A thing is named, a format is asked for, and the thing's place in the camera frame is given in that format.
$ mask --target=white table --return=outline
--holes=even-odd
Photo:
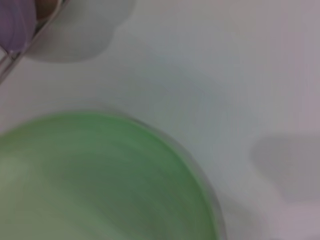
[[[1,85],[0,130],[116,108],[193,154],[229,240],[319,240],[320,2],[85,2]]]

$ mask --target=metal rack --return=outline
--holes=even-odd
[[[50,19],[48,19],[46,22],[40,22],[37,24],[31,43],[23,51],[18,53],[10,53],[0,46],[0,84],[23,58],[29,47],[34,44],[35,41],[37,41],[37,39],[42,35],[42,33],[47,29],[47,27],[52,23],[52,21],[57,17],[57,15],[68,4],[69,1],[70,0],[62,0],[58,6],[58,11],[56,11],[56,13],[54,13]]]

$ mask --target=green bowl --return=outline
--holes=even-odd
[[[63,113],[0,137],[0,239],[217,240],[198,179],[124,117]]]

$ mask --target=purple object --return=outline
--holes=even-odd
[[[34,0],[0,0],[0,46],[9,53],[23,51],[37,24]]]

